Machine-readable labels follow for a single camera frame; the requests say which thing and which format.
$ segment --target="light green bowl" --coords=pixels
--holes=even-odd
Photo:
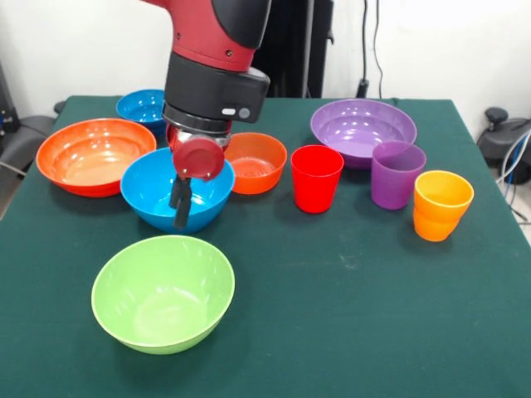
[[[92,311],[126,346],[173,354],[208,336],[233,294],[234,272],[220,250],[167,235],[126,247],[105,264],[92,287]]]

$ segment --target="red cap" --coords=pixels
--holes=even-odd
[[[173,149],[173,165],[181,178],[211,180],[223,169],[223,149],[207,137],[193,137]]]

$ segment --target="cup rim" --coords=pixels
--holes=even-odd
[[[468,188],[470,189],[470,191],[471,191],[470,198],[467,201],[464,201],[462,203],[458,203],[457,205],[446,205],[444,203],[439,203],[437,201],[433,201],[432,199],[430,199],[426,195],[424,195],[421,192],[421,190],[419,189],[419,187],[418,187],[419,180],[422,177],[424,177],[426,175],[429,175],[429,174],[446,174],[446,175],[450,175],[452,177],[457,177],[458,179],[463,181],[468,186]],[[470,184],[469,181],[466,178],[464,178],[464,177],[462,177],[459,174],[456,174],[454,172],[449,172],[447,170],[429,170],[427,172],[422,173],[415,180],[415,192],[418,195],[420,195],[422,197],[422,199],[424,199],[425,201],[428,201],[428,202],[430,202],[433,205],[440,206],[440,207],[445,207],[445,208],[448,208],[448,209],[456,209],[456,208],[459,208],[459,207],[468,206],[469,204],[471,204],[472,200],[474,199],[474,195],[475,195],[474,187],[472,187],[472,184]]]
[[[386,143],[403,143],[403,144],[408,145],[409,147],[414,147],[415,149],[417,149],[419,151],[419,153],[422,154],[422,157],[423,157],[422,165],[419,166],[419,167],[411,168],[409,170],[397,170],[396,168],[387,167],[386,165],[384,165],[382,162],[380,162],[374,156],[374,152],[376,152],[376,148],[378,148],[380,145],[385,145]],[[379,166],[381,166],[381,167],[383,167],[386,170],[391,171],[391,172],[411,173],[411,172],[419,172],[426,166],[427,156],[426,156],[426,153],[424,152],[424,150],[422,148],[416,146],[414,143],[406,143],[405,141],[394,141],[393,140],[393,141],[385,141],[383,143],[379,143],[376,147],[374,147],[374,150],[373,150],[373,161],[376,162]]]
[[[302,171],[299,167],[296,167],[294,164],[293,164],[293,157],[295,156],[295,154],[297,152],[299,152],[300,150],[302,149],[307,149],[307,148],[315,148],[315,147],[318,147],[318,148],[324,148],[330,152],[333,152],[335,153],[337,156],[339,156],[339,159],[341,159],[341,167],[339,167],[338,170],[336,170],[335,172],[331,172],[330,174],[326,174],[326,175],[315,175],[315,174],[311,174],[309,172],[304,172]],[[305,146],[302,146],[302,147],[299,147],[297,148],[292,154],[291,154],[291,157],[290,157],[290,162],[291,162],[291,168],[297,170],[298,172],[301,172],[303,174],[306,174],[307,176],[310,176],[310,177],[313,177],[313,178],[328,178],[328,177],[332,177],[334,175],[336,175],[337,173],[339,172],[342,172],[343,171],[343,168],[345,167],[345,159],[343,158],[343,155],[339,152],[339,151],[336,151],[335,149],[331,148],[331,147],[328,147],[326,145],[318,145],[318,144],[312,144],[312,145],[305,145]]]

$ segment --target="blue bowl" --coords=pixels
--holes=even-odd
[[[163,103],[163,90],[135,91],[118,101],[116,112],[120,118],[142,124],[159,136],[166,131],[166,122],[162,115]]]
[[[208,182],[192,179],[192,209],[186,228],[173,226],[175,210],[169,206],[173,179],[169,148],[144,155],[125,171],[122,196],[144,221],[170,234],[191,234],[207,226],[222,211],[231,194],[236,175],[226,160],[222,172]]]

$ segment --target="bowl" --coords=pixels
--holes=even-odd
[[[406,113],[370,99],[342,99],[315,111],[310,127],[314,136],[343,155],[345,167],[371,168],[379,143],[414,143],[417,127]]]
[[[141,240],[110,259],[92,287],[92,311],[116,340],[148,354],[173,354],[208,336],[229,308],[234,271],[204,240]]]
[[[93,119],[67,126],[37,152],[37,167],[51,182],[83,197],[119,193],[125,169],[156,149],[144,126],[122,119]]]
[[[222,211],[234,187],[235,175],[226,160],[222,172],[205,182],[193,178],[192,208],[186,228],[173,226],[175,210],[169,206],[176,177],[169,148],[148,153],[134,162],[122,178],[124,199],[144,221],[155,228],[174,234],[191,234],[207,226]]]
[[[140,90],[119,99],[116,112],[120,118],[142,124],[159,137],[166,132],[163,103],[163,90]]]
[[[263,133],[238,133],[225,151],[236,183],[232,189],[244,195],[256,195],[273,189],[282,176],[288,152],[278,139]]]

